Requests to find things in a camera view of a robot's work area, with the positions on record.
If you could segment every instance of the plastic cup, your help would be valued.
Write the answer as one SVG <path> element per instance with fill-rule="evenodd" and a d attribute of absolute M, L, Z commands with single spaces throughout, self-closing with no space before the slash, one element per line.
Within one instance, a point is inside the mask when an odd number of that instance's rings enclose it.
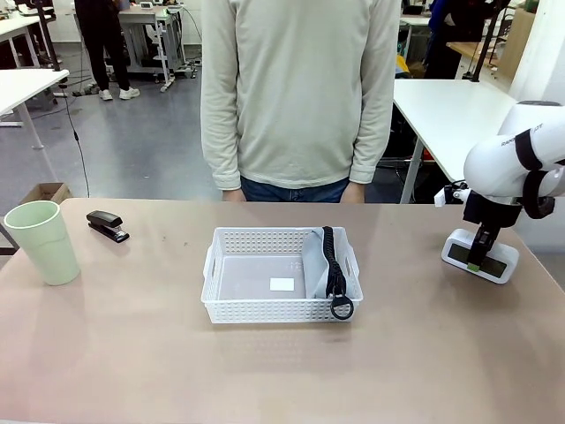
<path fill-rule="evenodd" d="M 61 208 L 53 201 L 32 201 L 4 217 L 4 227 L 24 249 L 43 281 L 67 284 L 80 272 Z"/>

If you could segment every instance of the white plastic basket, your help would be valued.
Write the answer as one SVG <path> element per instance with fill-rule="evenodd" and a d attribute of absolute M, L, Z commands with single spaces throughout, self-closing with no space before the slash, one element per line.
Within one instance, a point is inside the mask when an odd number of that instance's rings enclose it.
<path fill-rule="evenodd" d="M 304 238 L 312 230 L 216 228 L 204 265 L 201 298 L 212 323 L 337 322 L 330 299 L 305 299 L 301 253 Z M 363 292 L 344 228 L 334 227 L 334 241 L 335 257 L 357 312 Z M 272 278 L 292 279 L 294 290 L 271 291 Z M 347 314 L 347 308 L 335 310 Z"/>

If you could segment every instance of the shoe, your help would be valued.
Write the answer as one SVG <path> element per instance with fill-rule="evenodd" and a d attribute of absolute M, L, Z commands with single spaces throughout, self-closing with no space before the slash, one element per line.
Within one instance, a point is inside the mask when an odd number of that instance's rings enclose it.
<path fill-rule="evenodd" d="M 98 93 L 98 95 L 100 96 L 101 99 L 103 99 L 105 102 L 107 102 L 108 100 L 112 100 L 112 93 L 109 90 L 100 90 L 100 93 Z"/>
<path fill-rule="evenodd" d="M 122 100 L 130 100 L 133 97 L 137 97 L 139 95 L 139 90 L 137 88 L 131 88 L 129 90 L 122 90 L 120 88 L 120 99 Z"/>

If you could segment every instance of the tabletop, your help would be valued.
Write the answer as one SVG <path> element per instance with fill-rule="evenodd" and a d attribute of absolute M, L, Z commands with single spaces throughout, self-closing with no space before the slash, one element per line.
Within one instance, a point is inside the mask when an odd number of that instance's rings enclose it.
<path fill-rule="evenodd" d="M 498 134 L 516 100 L 463 79 L 398 79 L 395 105 L 451 181 L 471 149 Z"/>
<path fill-rule="evenodd" d="M 129 9 L 120 11 L 119 15 L 155 15 L 158 19 L 166 19 L 169 16 L 167 6 L 153 6 L 151 9 L 143 9 L 135 4 L 132 4 Z"/>
<path fill-rule="evenodd" d="M 87 227 L 107 210 L 132 237 Z M 565 294 L 522 255 L 505 286 L 441 261 L 460 207 L 71 199 L 82 268 L 0 271 L 0 417 L 57 423 L 565 422 Z M 365 300 L 351 323 L 214 326 L 217 226 L 344 226 Z"/>
<path fill-rule="evenodd" d="M 410 25 L 411 27 L 427 27 L 430 23 L 430 17 L 426 16 L 402 16 L 401 24 Z"/>
<path fill-rule="evenodd" d="M 483 42 L 448 42 L 447 46 L 462 54 L 464 57 L 472 58 L 474 61 L 478 61 L 480 58 L 481 50 L 483 49 Z M 491 59 L 491 54 L 488 53 L 485 59 L 486 66 L 498 66 L 499 60 L 496 55 Z"/>
<path fill-rule="evenodd" d="M 0 70 L 0 113 L 11 110 L 69 75 L 66 69 Z"/>
<path fill-rule="evenodd" d="M 36 24 L 37 22 L 39 22 L 39 18 L 37 16 L 22 16 L 0 20 L 0 35 L 8 34 L 12 31 L 16 31 L 17 29 Z"/>

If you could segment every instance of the black stapler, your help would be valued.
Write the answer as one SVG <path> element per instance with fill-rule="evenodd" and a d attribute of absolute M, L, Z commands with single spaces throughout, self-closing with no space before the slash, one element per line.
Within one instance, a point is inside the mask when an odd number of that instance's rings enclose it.
<path fill-rule="evenodd" d="M 130 235 L 127 232 L 122 231 L 122 228 L 120 227 L 120 225 L 124 223 L 122 218 L 111 214 L 110 212 L 95 210 L 87 215 L 87 220 L 90 228 L 97 230 L 109 239 L 114 240 L 116 243 L 122 243 L 130 237 Z"/>

